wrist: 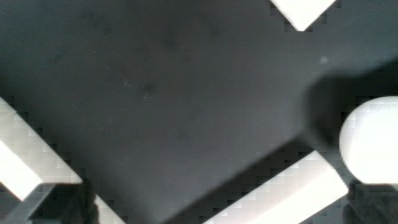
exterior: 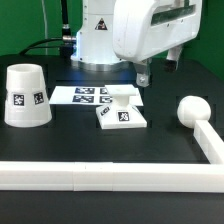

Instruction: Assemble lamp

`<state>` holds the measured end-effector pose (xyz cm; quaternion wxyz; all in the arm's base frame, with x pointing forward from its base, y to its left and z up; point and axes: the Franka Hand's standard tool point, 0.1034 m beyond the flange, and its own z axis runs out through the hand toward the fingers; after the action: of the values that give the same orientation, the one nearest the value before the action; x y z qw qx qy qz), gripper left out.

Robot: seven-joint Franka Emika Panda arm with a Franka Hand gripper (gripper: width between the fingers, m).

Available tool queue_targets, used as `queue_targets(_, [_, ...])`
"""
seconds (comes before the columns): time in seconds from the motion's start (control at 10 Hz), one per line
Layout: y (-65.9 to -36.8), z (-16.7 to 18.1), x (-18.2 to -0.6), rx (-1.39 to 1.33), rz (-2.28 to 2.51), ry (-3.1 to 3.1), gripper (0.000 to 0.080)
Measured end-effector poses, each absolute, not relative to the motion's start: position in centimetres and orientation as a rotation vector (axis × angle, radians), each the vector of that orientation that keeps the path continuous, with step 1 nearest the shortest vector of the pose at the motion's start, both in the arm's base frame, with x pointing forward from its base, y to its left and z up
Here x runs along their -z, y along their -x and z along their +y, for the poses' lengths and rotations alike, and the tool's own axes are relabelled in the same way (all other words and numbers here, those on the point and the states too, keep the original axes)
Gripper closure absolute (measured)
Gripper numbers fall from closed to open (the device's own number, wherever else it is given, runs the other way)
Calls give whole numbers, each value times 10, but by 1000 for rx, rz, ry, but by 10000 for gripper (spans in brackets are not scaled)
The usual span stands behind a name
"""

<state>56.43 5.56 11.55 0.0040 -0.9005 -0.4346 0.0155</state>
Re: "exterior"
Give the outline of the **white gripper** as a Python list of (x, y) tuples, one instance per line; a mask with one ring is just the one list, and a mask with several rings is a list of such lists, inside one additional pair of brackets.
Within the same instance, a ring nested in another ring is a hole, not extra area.
[(134, 64), (138, 86), (149, 85), (147, 58), (161, 52), (168, 50), (165, 70), (177, 70), (181, 44), (197, 36), (201, 11), (202, 0), (116, 0), (113, 49), (118, 58), (139, 62)]

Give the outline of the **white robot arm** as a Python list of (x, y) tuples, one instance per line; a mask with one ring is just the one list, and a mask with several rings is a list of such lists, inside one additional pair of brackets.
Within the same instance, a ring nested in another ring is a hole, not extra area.
[(136, 84), (149, 85), (151, 59), (165, 52), (165, 70), (178, 67), (183, 45), (200, 27), (202, 0), (82, 0), (83, 24), (73, 64), (113, 71), (133, 63)]

